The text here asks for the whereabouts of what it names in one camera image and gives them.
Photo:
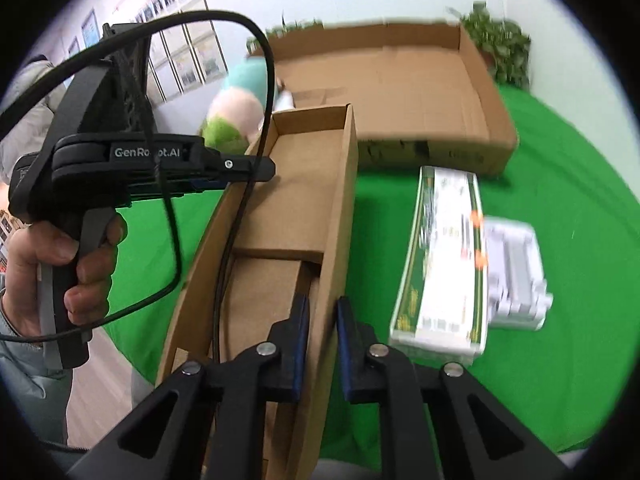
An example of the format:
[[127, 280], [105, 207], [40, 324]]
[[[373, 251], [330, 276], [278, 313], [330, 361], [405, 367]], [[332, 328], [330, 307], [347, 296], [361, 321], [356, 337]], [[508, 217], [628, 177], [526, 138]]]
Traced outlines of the green white medicine box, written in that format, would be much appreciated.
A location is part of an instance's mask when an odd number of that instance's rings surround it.
[[477, 176], [420, 169], [388, 342], [416, 358], [470, 365], [486, 348], [488, 257]]

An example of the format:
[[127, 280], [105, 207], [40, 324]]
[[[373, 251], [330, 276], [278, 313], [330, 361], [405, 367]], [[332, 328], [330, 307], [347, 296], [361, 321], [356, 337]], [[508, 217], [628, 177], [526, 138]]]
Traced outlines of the white folding phone stand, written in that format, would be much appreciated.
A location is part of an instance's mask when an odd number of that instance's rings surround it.
[[486, 217], [488, 323], [514, 330], [540, 330], [553, 304], [534, 228]]

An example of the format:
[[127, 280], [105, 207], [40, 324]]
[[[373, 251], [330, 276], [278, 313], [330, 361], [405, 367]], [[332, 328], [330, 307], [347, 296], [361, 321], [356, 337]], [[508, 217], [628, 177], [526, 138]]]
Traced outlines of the narrow cardboard tray box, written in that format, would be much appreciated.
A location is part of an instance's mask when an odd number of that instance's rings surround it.
[[255, 186], [235, 239], [221, 315], [228, 360], [267, 338], [294, 296], [309, 298], [302, 400], [267, 416], [265, 476], [307, 479], [314, 471], [331, 391], [335, 301], [345, 291], [358, 166], [349, 105], [273, 115], [266, 153], [276, 174]]

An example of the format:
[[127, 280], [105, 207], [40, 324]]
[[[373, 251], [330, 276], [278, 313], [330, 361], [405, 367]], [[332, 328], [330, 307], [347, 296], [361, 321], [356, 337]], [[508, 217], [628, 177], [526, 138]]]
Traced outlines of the pastel plush toy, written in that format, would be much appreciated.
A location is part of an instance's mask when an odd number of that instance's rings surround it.
[[232, 68], [198, 130], [204, 144], [221, 153], [244, 154], [262, 131], [267, 90], [267, 65], [261, 56]]

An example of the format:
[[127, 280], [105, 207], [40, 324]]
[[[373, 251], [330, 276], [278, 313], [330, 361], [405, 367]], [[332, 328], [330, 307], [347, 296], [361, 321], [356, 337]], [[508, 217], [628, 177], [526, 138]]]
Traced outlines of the left potted plant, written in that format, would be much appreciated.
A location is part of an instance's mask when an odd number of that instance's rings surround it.
[[[269, 41], [273, 41], [277, 38], [282, 38], [289, 32], [295, 32], [296, 30], [304, 30], [307, 28], [322, 27], [323, 22], [321, 20], [311, 21], [295, 21], [274, 26], [273, 28], [266, 30], [266, 37]], [[246, 50], [249, 55], [258, 52], [262, 47], [256, 38], [248, 38], [246, 40]]]

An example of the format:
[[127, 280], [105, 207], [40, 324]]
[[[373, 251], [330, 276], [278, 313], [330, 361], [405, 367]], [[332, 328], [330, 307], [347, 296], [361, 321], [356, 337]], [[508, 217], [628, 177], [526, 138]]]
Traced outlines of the potted plant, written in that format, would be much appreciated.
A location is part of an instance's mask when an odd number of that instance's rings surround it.
[[494, 18], [485, 1], [475, 1], [469, 13], [454, 8], [448, 8], [447, 11], [466, 30], [495, 82], [529, 90], [528, 66], [532, 40], [518, 23], [507, 18]]
[[[269, 41], [273, 41], [277, 38], [282, 38], [289, 32], [295, 32], [296, 30], [304, 30], [307, 28], [322, 27], [323, 22], [321, 20], [311, 21], [295, 21], [274, 26], [273, 28], [266, 30], [266, 37]], [[249, 55], [258, 52], [262, 47], [256, 38], [248, 38], [246, 40], [246, 50]]]

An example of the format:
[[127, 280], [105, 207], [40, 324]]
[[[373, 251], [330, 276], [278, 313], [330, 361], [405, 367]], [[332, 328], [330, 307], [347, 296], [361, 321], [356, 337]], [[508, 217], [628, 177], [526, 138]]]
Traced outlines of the large flat cardboard box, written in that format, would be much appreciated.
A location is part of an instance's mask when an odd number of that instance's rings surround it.
[[498, 176], [518, 146], [483, 55], [460, 25], [312, 25], [269, 43], [296, 107], [352, 107], [363, 168]]

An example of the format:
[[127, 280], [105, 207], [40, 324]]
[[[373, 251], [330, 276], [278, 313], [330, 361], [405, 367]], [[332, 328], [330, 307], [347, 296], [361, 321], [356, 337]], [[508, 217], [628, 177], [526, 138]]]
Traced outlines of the right potted plant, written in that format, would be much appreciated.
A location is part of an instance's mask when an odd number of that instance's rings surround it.
[[475, 1], [469, 13], [454, 8], [448, 8], [447, 11], [466, 30], [495, 82], [529, 90], [528, 66], [532, 40], [518, 23], [507, 18], [494, 18], [485, 1]]

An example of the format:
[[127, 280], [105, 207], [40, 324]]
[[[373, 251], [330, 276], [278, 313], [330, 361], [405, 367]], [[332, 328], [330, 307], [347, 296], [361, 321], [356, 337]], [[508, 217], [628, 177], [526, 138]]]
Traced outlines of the blue wall poster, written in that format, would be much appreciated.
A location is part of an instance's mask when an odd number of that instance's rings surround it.
[[101, 27], [96, 19], [96, 12], [91, 9], [79, 25], [72, 27], [70, 40], [66, 44], [66, 58], [71, 58], [81, 50], [94, 46], [100, 39]]

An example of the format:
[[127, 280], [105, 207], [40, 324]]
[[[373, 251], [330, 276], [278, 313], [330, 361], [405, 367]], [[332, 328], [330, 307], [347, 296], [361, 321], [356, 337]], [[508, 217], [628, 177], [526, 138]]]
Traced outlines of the framed certificates on wall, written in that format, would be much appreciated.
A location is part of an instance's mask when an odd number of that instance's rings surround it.
[[146, 95], [154, 107], [228, 73], [212, 21], [174, 26], [151, 38]]

